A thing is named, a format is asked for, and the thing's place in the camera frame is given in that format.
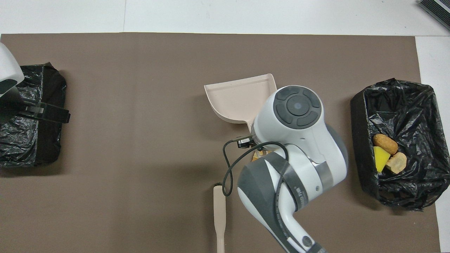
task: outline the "yellow object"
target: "yellow object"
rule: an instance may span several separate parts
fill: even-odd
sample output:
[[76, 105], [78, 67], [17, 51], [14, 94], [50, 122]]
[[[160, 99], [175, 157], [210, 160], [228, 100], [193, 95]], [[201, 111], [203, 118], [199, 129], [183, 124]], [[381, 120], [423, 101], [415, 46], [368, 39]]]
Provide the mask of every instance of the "yellow object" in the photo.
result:
[[391, 157], [391, 154], [377, 146], [373, 147], [373, 153], [375, 155], [375, 167], [377, 168], [378, 173], [380, 173]]

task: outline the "brown table surface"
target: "brown table surface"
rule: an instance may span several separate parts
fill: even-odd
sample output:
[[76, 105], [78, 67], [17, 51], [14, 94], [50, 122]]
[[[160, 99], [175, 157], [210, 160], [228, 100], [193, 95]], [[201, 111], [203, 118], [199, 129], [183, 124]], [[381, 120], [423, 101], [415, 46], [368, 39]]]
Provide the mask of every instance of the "brown table surface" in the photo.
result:
[[[349, 149], [347, 178], [295, 217], [331, 253], [439, 252], [435, 207], [407, 212], [362, 192], [350, 99], [395, 77], [420, 82], [414, 37], [22, 34], [1, 37], [21, 65], [67, 79], [62, 151], [52, 165], [0, 178], [0, 252], [215, 252], [212, 186], [222, 145], [248, 132], [211, 109], [203, 85], [272, 73], [303, 85]], [[229, 148], [231, 159], [243, 151]], [[241, 162], [235, 169], [239, 175]], [[227, 199], [226, 252], [282, 252]]]

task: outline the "food item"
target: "food item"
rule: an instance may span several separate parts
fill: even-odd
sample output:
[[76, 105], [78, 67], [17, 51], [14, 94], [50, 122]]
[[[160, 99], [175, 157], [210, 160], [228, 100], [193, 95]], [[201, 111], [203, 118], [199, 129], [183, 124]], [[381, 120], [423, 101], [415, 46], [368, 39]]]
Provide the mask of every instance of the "food item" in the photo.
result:
[[406, 168], [406, 156], [402, 152], [397, 152], [386, 163], [386, 167], [393, 173], [398, 174]]
[[375, 167], [377, 168], [378, 173], [380, 173], [391, 155], [384, 149], [377, 146], [373, 147], [373, 153], [375, 155]]
[[398, 150], [398, 144], [393, 139], [384, 134], [375, 134], [373, 136], [373, 144], [374, 146], [378, 146], [384, 149], [391, 155], [397, 153]]

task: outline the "beige dustpan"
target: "beige dustpan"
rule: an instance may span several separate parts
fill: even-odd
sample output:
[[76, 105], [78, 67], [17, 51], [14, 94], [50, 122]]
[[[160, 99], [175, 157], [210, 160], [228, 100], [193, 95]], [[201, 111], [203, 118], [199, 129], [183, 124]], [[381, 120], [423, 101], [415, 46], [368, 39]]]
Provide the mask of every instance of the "beige dustpan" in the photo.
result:
[[249, 130], [264, 102], [276, 90], [272, 74], [205, 85], [217, 116], [230, 123], [246, 123]]

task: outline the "bread piece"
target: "bread piece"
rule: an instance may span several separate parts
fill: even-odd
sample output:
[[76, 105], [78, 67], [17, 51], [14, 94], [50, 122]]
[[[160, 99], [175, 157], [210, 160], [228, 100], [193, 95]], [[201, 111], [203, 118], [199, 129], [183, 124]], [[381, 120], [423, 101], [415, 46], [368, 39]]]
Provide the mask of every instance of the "bread piece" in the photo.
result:
[[398, 144], [384, 134], [375, 134], [373, 136], [373, 145], [384, 149], [391, 155], [397, 153]]
[[398, 174], [406, 168], [406, 156], [402, 152], [397, 152], [386, 163], [386, 168]]

